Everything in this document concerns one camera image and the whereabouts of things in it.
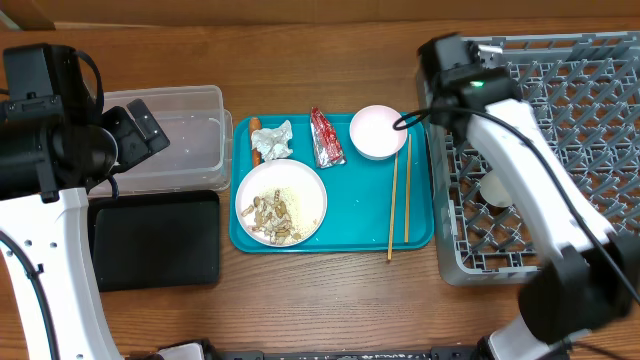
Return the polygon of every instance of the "white bowl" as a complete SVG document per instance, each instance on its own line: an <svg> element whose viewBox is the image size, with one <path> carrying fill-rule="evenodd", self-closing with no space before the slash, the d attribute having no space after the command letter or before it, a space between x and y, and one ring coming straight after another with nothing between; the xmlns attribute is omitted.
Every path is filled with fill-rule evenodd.
<svg viewBox="0 0 640 360"><path fill-rule="evenodd" d="M407 130L393 130L402 115L384 105L371 105L358 111L351 120L349 136L358 152L370 160L384 160L402 149Z"/></svg>
<svg viewBox="0 0 640 360"><path fill-rule="evenodd" d="M303 237L286 245L271 244L264 233L249 230L255 225L255 215L242 216L242 211L253 203L253 199L269 189L290 189L298 198L295 204L287 208L296 211L296 217L306 228ZM236 193L236 215L242 228L254 240L267 246L287 247L297 245L313 235L327 213L327 190L318 174L307 165L291 160L276 159L256 166L244 177Z"/></svg>

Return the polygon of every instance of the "wooden table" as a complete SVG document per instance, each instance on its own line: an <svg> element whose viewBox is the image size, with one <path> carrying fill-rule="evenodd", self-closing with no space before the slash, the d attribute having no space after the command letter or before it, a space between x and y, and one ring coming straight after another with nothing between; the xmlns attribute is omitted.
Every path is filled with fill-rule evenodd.
<svg viewBox="0 0 640 360"><path fill-rule="evenodd" d="M1 33L2 47L36 42L85 50L106 91L218 85L234 121L252 114L417 107L418 46L436 35L632 30L640 18L436 21L356 25L157 28ZM6 86L4 71L0 86ZM518 287L460 288L438 274L435 244L398 252L247 255L229 241L221 194L222 277L216 286L102 294L123 354L207 337L220 350L265 352L429 349L474 344L517 314ZM638 311L588 338L629 358ZM0 358L26 358L20 318L0 270ZM577 359L596 359L578 351Z"/></svg>

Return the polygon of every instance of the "red snack wrapper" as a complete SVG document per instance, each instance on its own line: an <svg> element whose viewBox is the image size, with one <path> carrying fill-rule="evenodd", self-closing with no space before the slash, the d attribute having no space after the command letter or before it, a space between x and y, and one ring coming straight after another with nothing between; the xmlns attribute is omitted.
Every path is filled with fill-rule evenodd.
<svg viewBox="0 0 640 360"><path fill-rule="evenodd" d="M336 129L317 107L311 108L311 136L317 167L324 169L347 163Z"/></svg>

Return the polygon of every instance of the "wooden wall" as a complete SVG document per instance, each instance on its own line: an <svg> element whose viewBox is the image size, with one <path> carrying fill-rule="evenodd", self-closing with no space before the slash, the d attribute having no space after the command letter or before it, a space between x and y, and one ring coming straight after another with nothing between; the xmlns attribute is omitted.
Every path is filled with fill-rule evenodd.
<svg viewBox="0 0 640 360"><path fill-rule="evenodd" d="M187 26L640 15L637 0L504 4L504 0L0 0L3 11L19 17L29 29L51 24Z"/></svg>

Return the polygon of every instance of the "small white bowl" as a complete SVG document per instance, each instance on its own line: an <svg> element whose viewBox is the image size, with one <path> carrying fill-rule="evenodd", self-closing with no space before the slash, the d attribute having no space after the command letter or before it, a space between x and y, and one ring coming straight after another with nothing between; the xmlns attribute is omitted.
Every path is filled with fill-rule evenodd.
<svg viewBox="0 0 640 360"><path fill-rule="evenodd" d="M402 149L407 130L393 130L402 115L384 105L371 105L358 111L351 120L349 136L358 152L370 160L384 160Z"/></svg>

